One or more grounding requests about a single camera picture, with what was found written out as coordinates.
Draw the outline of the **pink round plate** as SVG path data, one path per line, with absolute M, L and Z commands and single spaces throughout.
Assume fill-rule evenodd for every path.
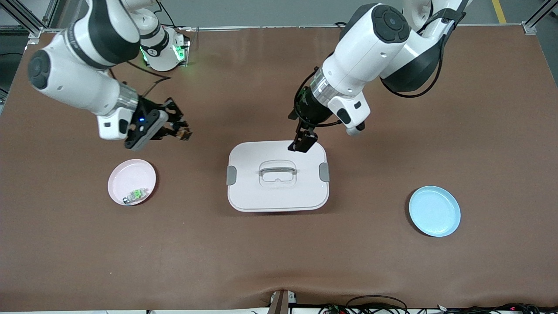
M 112 201 L 124 205 L 122 198 L 130 191 L 140 188 L 148 189 L 148 197 L 133 205 L 147 201 L 155 191 L 157 174 L 153 165 L 145 160 L 131 159 L 119 164 L 110 174 L 107 191 Z

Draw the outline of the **white lidded storage box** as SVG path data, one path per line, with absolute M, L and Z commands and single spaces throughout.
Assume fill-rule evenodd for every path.
M 321 181 L 318 166 L 327 162 L 318 143 L 307 153 L 288 150 L 289 141 L 245 142 L 235 146 L 228 166 L 237 169 L 237 181 L 227 186 L 230 205 L 240 212 L 310 211 L 321 208 L 330 195 L 329 182 Z M 295 175 L 267 173 L 265 167 L 294 167 Z

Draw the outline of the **brown table mat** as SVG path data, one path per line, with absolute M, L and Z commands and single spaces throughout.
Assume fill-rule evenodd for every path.
M 193 135 L 140 152 L 32 88 L 27 64 L 44 34 L 0 115 L 0 311 L 261 307 L 280 289 L 316 304 L 376 294 L 410 307 L 558 306 L 558 87 L 520 26 L 458 27 L 420 98 L 369 84 L 365 131 L 318 131 L 330 165 L 320 209 L 231 207 L 231 149 L 293 139 L 294 93 L 338 34 L 197 34 L 191 64 L 150 93 L 173 97 Z M 108 179 L 131 159 L 151 163 L 157 184 L 147 201 L 119 205 Z M 411 221 L 424 186 L 458 201 L 451 235 Z

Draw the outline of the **light blue round plate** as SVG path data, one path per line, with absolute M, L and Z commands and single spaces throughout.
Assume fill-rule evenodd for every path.
M 462 218 L 455 197 L 437 186 L 424 186 L 414 191 L 409 200 L 408 213 L 413 224 L 431 237 L 451 235 Z

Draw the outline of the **clear and green switch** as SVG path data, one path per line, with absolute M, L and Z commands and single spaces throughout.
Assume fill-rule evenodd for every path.
M 133 205 L 138 203 L 139 201 L 143 201 L 148 197 L 148 189 L 147 188 L 140 188 L 130 191 L 125 197 L 122 198 L 122 202 L 124 205 Z

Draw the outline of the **aluminium frame post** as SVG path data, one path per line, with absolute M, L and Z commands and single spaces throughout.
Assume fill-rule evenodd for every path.
M 65 0 L 0 0 L 0 34 L 39 38 L 52 28 L 54 14 Z
M 558 16 L 558 0 L 544 0 L 532 16 L 527 20 L 522 21 L 522 27 L 526 35 L 533 35 L 537 33 L 536 26 L 546 16 Z

